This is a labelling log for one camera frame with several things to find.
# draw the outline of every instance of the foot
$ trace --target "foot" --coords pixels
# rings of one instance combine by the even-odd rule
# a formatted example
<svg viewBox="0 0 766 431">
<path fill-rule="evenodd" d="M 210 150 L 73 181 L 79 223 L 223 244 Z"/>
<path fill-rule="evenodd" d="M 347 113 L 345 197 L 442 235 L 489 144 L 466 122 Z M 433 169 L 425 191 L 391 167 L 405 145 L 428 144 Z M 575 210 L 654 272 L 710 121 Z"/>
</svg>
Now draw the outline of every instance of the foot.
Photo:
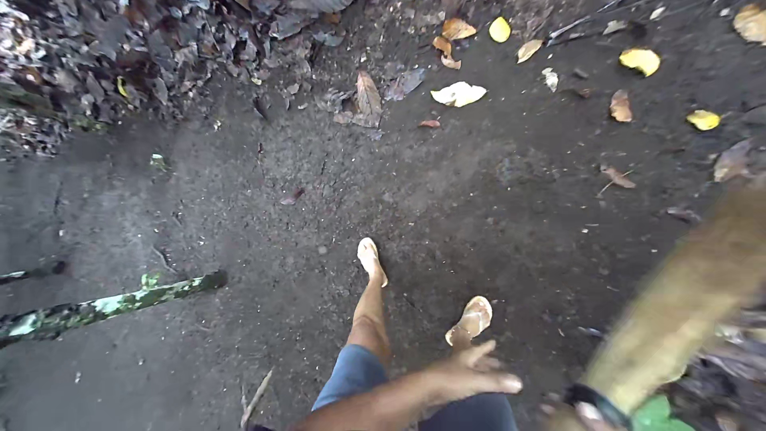
<svg viewBox="0 0 766 431">
<path fill-rule="evenodd" d="M 455 331 L 464 331 L 470 339 L 473 339 L 489 327 L 490 321 L 492 321 L 492 305 L 485 297 L 475 296 L 468 301 L 468 304 L 463 309 L 463 316 L 460 318 L 460 321 L 447 331 L 444 337 L 450 346 L 452 345 L 452 336 Z"/>
<path fill-rule="evenodd" d="M 365 271 L 370 274 L 371 280 L 375 277 L 381 277 L 382 288 L 388 284 L 388 277 L 383 272 L 383 267 L 381 267 L 381 262 L 378 259 L 378 248 L 375 247 L 372 239 L 365 238 L 359 242 L 359 247 L 356 249 L 356 257 L 362 262 Z"/>
</svg>

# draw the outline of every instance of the person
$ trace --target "person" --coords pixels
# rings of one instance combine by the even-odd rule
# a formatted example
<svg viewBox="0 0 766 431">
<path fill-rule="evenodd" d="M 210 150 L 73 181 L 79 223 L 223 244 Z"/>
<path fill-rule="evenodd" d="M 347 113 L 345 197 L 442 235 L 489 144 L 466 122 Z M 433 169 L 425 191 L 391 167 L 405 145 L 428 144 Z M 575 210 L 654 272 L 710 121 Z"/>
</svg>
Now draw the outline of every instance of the person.
<svg viewBox="0 0 766 431">
<path fill-rule="evenodd" d="M 386 367 L 391 347 L 382 297 L 388 278 L 370 238 L 360 241 L 357 256 L 369 274 L 369 283 L 354 310 L 349 338 L 311 414 L 293 429 L 401 430 L 426 411 L 440 407 L 418 423 L 420 431 L 516 431 L 506 394 L 518 393 L 521 380 L 499 370 L 500 362 L 489 355 L 495 341 L 471 344 L 492 320 L 489 301 L 481 296 L 471 299 L 445 334 L 453 348 L 450 357 L 389 381 Z"/>
</svg>

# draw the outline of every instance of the dark shorts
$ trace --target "dark shorts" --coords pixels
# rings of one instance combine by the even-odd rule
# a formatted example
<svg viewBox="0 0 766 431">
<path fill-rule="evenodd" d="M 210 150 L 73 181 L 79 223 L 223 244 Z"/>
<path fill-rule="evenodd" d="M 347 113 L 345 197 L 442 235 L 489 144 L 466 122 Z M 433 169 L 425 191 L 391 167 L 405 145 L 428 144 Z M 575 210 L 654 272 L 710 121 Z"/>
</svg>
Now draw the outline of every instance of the dark shorts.
<svg viewBox="0 0 766 431">
<path fill-rule="evenodd" d="M 388 382 L 383 364 L 371 351 L 350 344 L 338 355 L 332 376 L 316 398 L 312 411 L 347 396 Z M 420 431 L 517 431 L 511 405 L 502 393 L 482 393 L 449 403 L 420 422 Z"/>
</svg>

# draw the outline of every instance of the dirt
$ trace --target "dirt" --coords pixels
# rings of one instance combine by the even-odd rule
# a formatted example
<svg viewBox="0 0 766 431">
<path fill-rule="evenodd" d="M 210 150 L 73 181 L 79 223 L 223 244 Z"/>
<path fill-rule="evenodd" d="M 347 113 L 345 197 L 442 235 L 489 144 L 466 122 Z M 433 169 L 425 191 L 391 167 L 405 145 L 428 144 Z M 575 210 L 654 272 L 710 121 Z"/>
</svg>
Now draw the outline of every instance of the dirt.
<svg viewBox="0 0 766 431">
<path fill-rule="evenodd" d="M 365 285 L 356 245 L 367 235 L 391 280 L 392 374 L 447 354 L 444 332 L 483 294 L 494 319 L 482 338 L 497 339 L 498 355 L 523 377 L 512 398 L 520 428 L 538 429 L 542 394 L 577 379 L 597 345 L 578 327 L 609 328 L 689 230 L 665 209 L 704 214 L 723 190 L 711 182 L 709 156 L 755 134 L 737 119 L 766 103 L 766 51 L 719 16 L 739 3 L 681 3 L 644 39 L 584 38 L 521 65 L 521 38 L 497 44 L 486 27 L 522 6 L 469 3 L 479 33 L 454 51 L 463 62 L 454 71 L 428 47 L 434 26 L 410 35 L 391 19 L 360 62 L 381 31 L 375 11 L 394 4 L 357 2 L 341 21 L 357 36 L 316 57 L 331 80 L 298 93 L 287 111 L 278 90 L 293 82 L 278 73 L 264 82 L 269 120 L 254 113 L 250 88 L 222 74 L 209 85 L 209 115 L 127 118 L 109 133 L 76 136 L 54 159 L 2 165 L 0 272 L 56 258 L 68 265 L 2 286 L 0 313 L 133 290 L 150 270 L 165 281 L 218 268 L 231 278 L 213 294 L 3 349 L 8 429 L 233 429 L 242 387 L 252 396 L 271 367 L 255 416 L 284 429 L 309 411 L 345 342 Z M 557 8 L 544 29 L 602 4 Z M 671 14 L 676 7 L 685 9 Z M 637 44 L 663 59 L 651 77 L 617 61 Z M 403 101 L 384 103 L 380 140 L 312 103 L 329 85 L 352 89 L 357 67 L 373 70 L 382 90 L 375 71 L 386 61 L 428 72 Z M 559 74 L 555 94 L 545 67 Z M 576 67 L 590 78 L 574 77 Z M 462 108 L 430 98 L 461 80 L 488 94 Z M 582 99 L 569 88 L 593 90 Z M 632 123 L 609 116 L 619 89 Z M 722 125 L 694 130 L 684 121 L 694 109 L 725 114 Z M 417 126 L 433 119 L 441 128 Z M 169 172 L 149 165 L 153 153 Z M 608 183 L 601 164 L 633 171 L 637 187 L 612 186 L 598 199 Z M 298 188 L 305 194 L 294 205 L 280 204 Z"/>
</svg>

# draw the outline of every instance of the leg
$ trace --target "leg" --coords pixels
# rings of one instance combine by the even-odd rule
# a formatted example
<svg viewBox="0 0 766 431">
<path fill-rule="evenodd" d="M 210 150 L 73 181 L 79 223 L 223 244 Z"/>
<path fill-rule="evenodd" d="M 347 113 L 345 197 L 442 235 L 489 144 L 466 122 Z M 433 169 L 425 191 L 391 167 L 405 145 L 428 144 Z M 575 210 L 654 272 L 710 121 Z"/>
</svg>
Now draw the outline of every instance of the leg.
<svg viewBox="0 0 766 431">
<path fill-rule="evenodd" d="M 388 364 L 391 348 L 385 333 L 381 292 L 388 278 L 380 266 L 378 250 L 371 239 L 365 238 L 359 243 L 357 256 L 370 280 L 354 310 L 349 339 L 340 351 L 332 376 L 319 393 L 312 411 L 388 381 L 384 364 Z"/>
<path fill-rule="evenodd" d="M 492 319 L 492 306 L 483 297 L 469 301 L 460 321 L 447 332 L 453 351 L 471 345 L 471 339 L 484 331 Z M 421 423 L 421 431 L 517 431 L 513 411 L 504 393 L 481 393 L 444 406 Z"/>
</svg>

